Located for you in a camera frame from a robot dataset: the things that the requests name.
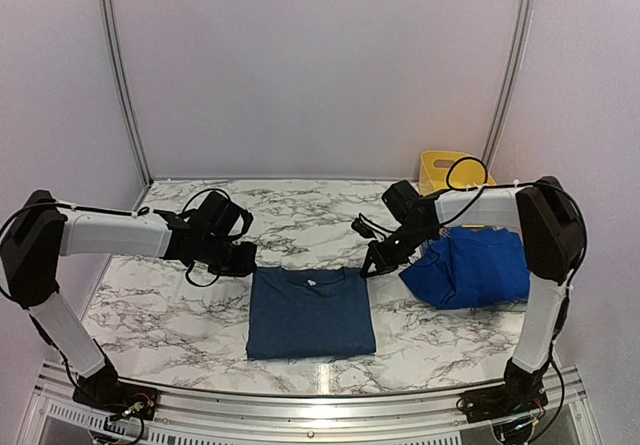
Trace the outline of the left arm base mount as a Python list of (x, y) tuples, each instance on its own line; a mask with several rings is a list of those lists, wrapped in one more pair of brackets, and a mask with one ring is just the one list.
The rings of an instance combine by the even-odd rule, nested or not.
[(76, 403), (111, 414), (121, 414), (136, 403), (141, 403), (142, 409), (135, 412), (135, 415), (143, 420), (152, 420), (158, 405), (159, 391), (152, 387), (118, 383), (114, 390), (107, 391), (102, 398), (75, 388), (72, 399)]

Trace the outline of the grey-blue garment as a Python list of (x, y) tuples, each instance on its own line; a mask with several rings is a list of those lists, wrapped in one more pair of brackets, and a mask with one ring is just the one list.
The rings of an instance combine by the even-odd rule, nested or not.
[(350, 358), (376, 349), (368, 286), (358, 269), (264, 267), (253, 274), (248, 359)]

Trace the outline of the blue pleated skirt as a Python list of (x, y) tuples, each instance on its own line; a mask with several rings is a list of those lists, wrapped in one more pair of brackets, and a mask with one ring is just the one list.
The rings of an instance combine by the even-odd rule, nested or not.
[(450, 229), (450, 250), (420, 257), (400, 273), (410, 292), (441, 310), (525, 300), (530, 289), (523, 243), (507, 229)]

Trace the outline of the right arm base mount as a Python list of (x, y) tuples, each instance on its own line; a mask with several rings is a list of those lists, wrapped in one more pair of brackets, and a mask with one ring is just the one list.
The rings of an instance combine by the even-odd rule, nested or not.
[(456, 408), (465, 415), (468, 423), (477, 423), (541, 411), (547, 404), (543, 386), (521, 395), (518, 391), (509, 391), (506, 385), (495, 385), (463, 392)]

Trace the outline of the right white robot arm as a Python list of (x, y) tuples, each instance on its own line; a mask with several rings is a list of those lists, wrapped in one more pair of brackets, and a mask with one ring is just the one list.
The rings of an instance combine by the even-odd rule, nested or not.
[(369, 242), (363, 278), (397, 270), (443, 228), (498, 227), (518, 233), (529, 277), (527, 310), (495, 403), (506, 413), (519, 411), (542, 386), (566, 321), (572, 280), (586, 256), (586, 224), (576, 200), (551, 175), (512, 184), (447, 185), (427, 195), (402, 180), (382, 200), (399, 226), (383, 240)]

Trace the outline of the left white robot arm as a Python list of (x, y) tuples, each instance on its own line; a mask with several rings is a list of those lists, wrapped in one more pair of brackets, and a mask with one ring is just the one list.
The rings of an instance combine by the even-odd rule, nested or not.
[(256, 270), (257, 247), (245, 240), (254, 217), (216, 188), (180, 212), (125, 211), (56, 200), (35, 191), (1, 228), (4, 296), (25, 310), (43, 340), (79, 378), (76, 390), (106, 410), (125, 403), (126, 388), (106, 353), (63, 297), (59, 261), (80, 255), (127, 255), (206, 266), (215, 279)]

